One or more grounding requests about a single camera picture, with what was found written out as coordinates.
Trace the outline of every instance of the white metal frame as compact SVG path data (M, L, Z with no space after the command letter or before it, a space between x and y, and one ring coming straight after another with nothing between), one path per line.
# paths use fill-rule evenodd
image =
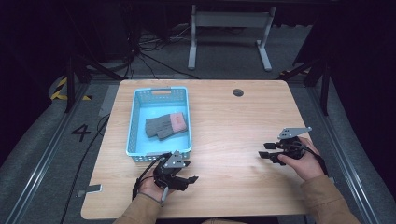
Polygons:
M271 25L275 16L276 8L272 7L269 12L209 12L197 11L196 6L192 6L191 11L191 46L188 68L195 69L197 52L196 27L254 27L264 30L261 40L257 40L257 48L262 57L264 70L272 70L270 60L265 50L270 33Z

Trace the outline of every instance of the metal bracket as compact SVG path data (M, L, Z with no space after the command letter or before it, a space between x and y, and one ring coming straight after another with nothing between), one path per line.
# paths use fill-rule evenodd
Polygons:
M88 186L86 189L80 189L77 191L76 198L83 197L87 193L96 193L102 191L102 185L91 185Z
M166 164L163 166L165 168L184 168L186 164L184 164L183 156L180 155L178 150L172 154L172 156L168 159Z
M287 139L287 138L292 138L295 137L299 134L302 133L307 133L311 132L312 128L307 127L307 128L284 128L280 135L277 137L277 139Z

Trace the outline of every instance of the brown sleeve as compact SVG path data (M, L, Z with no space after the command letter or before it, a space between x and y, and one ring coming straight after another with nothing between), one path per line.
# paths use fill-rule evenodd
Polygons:
M138 193L114 224L154 224L160 213L160 204L146 194Z
M343 195L326 175L307 180L301 187L309 213L318 224L359 223L350 213Z

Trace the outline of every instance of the folded cloth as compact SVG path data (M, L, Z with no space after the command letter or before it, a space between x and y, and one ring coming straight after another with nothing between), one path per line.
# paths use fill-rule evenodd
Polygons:
M163 140L174 133L187 131L183 113L173 113L155 119L146 119L146 134L148 137L158 136Z

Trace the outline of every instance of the pink cloth patch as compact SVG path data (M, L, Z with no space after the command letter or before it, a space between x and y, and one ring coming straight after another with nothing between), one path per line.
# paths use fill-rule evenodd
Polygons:
M172 129L174 133L178 133L187 129L186 122L184 121L183 113L174 113L170 115Z

